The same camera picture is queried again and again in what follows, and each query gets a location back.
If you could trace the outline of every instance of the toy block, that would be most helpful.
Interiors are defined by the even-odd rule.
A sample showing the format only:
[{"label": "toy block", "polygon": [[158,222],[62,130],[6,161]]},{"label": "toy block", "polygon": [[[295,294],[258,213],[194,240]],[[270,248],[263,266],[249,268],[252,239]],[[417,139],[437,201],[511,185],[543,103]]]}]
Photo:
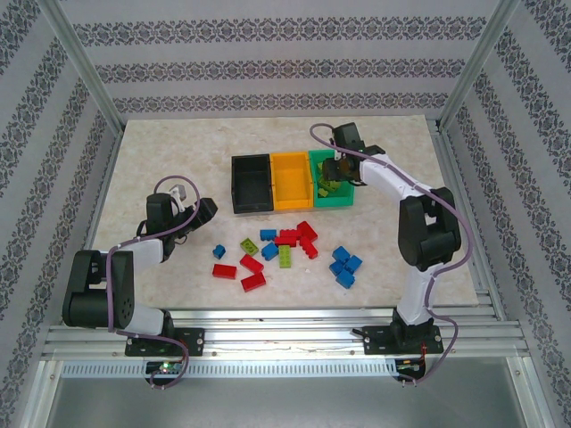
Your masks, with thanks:
[{"label": "toy block", "polygon": [[355,277],[343,269],[337,276],[336,281],[342,285],[344,288],[349,290],[353,283],[355,282]]},{"label": "toy block", "polygon": [[264,277],[264,275],[261,272],[259,272],[257,274],[252,275],[252,276],[248,276],[247,278],[244,278],[241,281],[241,283],[242,283],[242,287],[244,288],[244,291],[250,292],[254,288],[262,287],[263,285],[265,285],[266,284],[266,278]]},{"label": "toy block", "polygon": [[262,265],[258,260],[254,257],[245,254],[242,259],[240,260],[240,264],[248,269],[253,274],[258,274],[262,270],[264,270],[264,265]]},{"label": "toy block", "polygon": [[347,263],[347,260],[351,257],[351,254],[344,248],[339,247],[335,251],[333,251],[333,258],[341,263]]},{"label": "toy block", "polygon": [[307,221],[303,221],[297,225],[297,230],[299,230],[303,236],[307,236],[307,239],[309,239],[311,243],[318,239],[318,234],[315,233],[315,230],[313,230]]},{"label": "toy block", "polygon": [[302,239],[300,239],[300,245],[310,259],[315,259],[318,256],[317,249],[313,246],[307,236],[302,236]]},{"label": "toy block", "polygon": [[277,256],[278,253],[279,249],[277,248],[277,245],[275,245],[274,243],[269,243],[268,245],[266,245],[264,248],[261,249],[261,256],[266,261],[272,260],[274,257]]},{"label": "toy block", "polygon": [[258,252],[258,247],[254,245],[254,243],[250,240],[250,238],[246,238],[242,242],[240,242],[240,246],[242,247],[242,250],[244,250],[245,253],[248,254],[249,256],[253,256]]},{"label": "toy block", "polygon": [[302,233],[297,229],[282,229],[279,231],[279,237],[300,239],[302,237]]},{"label": "toy block", "polygon": [[334,261],[329,265],[329,270],[333,272],[333,275],[338,276],[343,270],[343,263],[340,261]]},{"label": "toy block", "polygon": [[277,230],[276,229],[262,229],[260,231],[260,239],[262,241],[273,241],[276,239]]},{"label": "toy block", "polygon": [[280,245],[279,247],[279,266],[282,269],[292,266],[292,254],[289,245]]},{"label": "toy block", "polygon": [[351,256],[351,258],[345,263],[345,270],[350,274],[354,274],[362,263],[363,260],[359,259],[357,256]]},{"label": "toy block", "polygon": [[225,253],[226,253],[226,248],[224,248],[222,245],[217,245],[216,248],[212,250],[212,254],[214,254],[214,257],[217,258],[218,260],[222,259],[222,256]]},{"label": "toy block", "polygon": [[219,265],[215,264],[212,270],[212,276],[217,278],[236,279],[236,266]]},{"label": "toy block", "polygon": [[274,239],[274,244],[277,246],[288,245],[290,247],[297,246],[297,238],[295,236],[278,236]]}]

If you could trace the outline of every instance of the black mounting plate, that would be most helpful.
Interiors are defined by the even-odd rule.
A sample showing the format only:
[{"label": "black mounting plate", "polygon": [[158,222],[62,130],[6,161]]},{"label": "black mounting plate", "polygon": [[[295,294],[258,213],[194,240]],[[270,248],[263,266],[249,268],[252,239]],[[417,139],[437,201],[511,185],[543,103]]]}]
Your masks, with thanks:
[{"label": "black mounting plate", "polygon": [[[420,344],[401,348],[395,341],[389,325],[366,325],[362,329],[363,336],[369,342],[363,341],[365,355],[409,355],[420,354]],[[440,329],[432,326],[430,335],[424,340],[426,354],[442,354],[444,352]]]},{"label": "black mounting plate", "polygon": [[[175,328],[175,337],[188,348],[189,357],[201,357],[204,350],[203,328]],[[131,339],[125,345],[127,357],[182,357],[182,349],[172,343],[151,339]]]}]

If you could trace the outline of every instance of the wallpaper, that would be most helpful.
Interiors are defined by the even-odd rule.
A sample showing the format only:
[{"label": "wallpaper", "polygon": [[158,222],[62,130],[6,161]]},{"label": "wallpaper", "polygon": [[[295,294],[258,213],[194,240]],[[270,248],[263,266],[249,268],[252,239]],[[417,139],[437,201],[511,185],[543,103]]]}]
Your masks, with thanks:
[{"label": "wallpaper", "polygon": [[571,426],[569,6],[515,10],[449,129],[508,315],[556,426]]},{"label": "wallpaper", "polygon": [[0,2],[0,427],[17,425],[115,136],[37,4]]},{"label": "wallpaper", "polygon": [[125,119],[435,119],[496,0],[65,0]]}]

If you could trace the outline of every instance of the red lego brick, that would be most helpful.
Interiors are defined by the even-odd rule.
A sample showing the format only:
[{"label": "red lego brick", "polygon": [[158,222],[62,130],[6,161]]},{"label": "red lego brick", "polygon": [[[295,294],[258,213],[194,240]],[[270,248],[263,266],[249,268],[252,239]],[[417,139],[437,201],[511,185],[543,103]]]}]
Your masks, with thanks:
[{"label": "red lego brick", "polygon": [[300,231],[302,236],[307,236],[307,239],[310,240],[310,243],[318,239],[318,234],[315,233],[315,230],[313,230],[307,221],[303,221],[297,225],[297,230]]},{"label": "red lego brick", "polygon": [[297,238],[294,236],[278,236],[274,240],[275,245],[289,245],[295,247],[297,245]]},{"label": "red lego brick", "polygon": [[240,264],[248,269],[253,274],[258,274],[262,270],[264,270],[264,265],[262,265],[258,260],[254,257],[245,254],[242,259],[240,260]]},{"label": "red lego brick", "polygon": [[279,236],[281,238],[300,239],[302,237],[302,233],[297,229],[282,229],[279,231]]},{"label": "red lego brick", "polygon": [[226,279],[236,279],[236,272],[238,268],[236,266],[219,265],[218,263],[214,265],[212,270],[212,276],[217,278]]},{"label": "red lego brick", "polygon": [[265,284],[266,278],[261,272],[252,276],[248,276],[242,280],[242,287],[244,288],[245,292],[250,292],[254,288],[262,287]]},{"label": "red lego brick", "polygon": [[307,236],[302,236],[302,239],[300,239],[300,245],[310,259],[315,259],[318,256],[317,249],[313,246]]}]

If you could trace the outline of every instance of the beige tabletop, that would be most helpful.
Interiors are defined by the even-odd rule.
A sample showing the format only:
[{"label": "beige tabletop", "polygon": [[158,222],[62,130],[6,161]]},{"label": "beige tabletop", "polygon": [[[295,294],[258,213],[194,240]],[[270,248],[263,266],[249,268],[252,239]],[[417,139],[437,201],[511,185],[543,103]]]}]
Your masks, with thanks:
[{"label": "beige tabletop", "polygon": [[[136,278],[137,301],[156,308],[349,308],[386,307],[399,301],[408,265],[396,238],[398,207],[371,186],[357,188],[355,203],[345,210],[274,211],[239,217],[232,210],[231,160],[234,155],[321,149],[308,133],[311,124],[334,126],[356,122],[365,144],[384,148],[413,177],[433,187],[443,185],[434,147],[423,116],[274,119],[131,120],[121,143],[94,248],[108,250],[135,235],[145,218],[145,199],[162,177],[192,179],[202,197],[219,207],[215,218],[188,236],[166,263]],[[168,191],[177,182],[166,183]],[[186,187],[189,199],[193,191]],[[294,228],[307,220],[319,235],[319,256],[310,260],[298,246],[292,267],[266,262],[267,285],[244,292],[240,279],[250,273],[239,265],[240,242],[250,237],[259,248],[262,228]],[[227,253],[220,263],[238,266],[235,281],[214,278],[212,249]],[[343,245],[363,259],[350,290],[329,272],[331,252]],[[461,257],[460,251],[455,259]],[[477,304],[466,266],[442,276],[437,304]]]}]

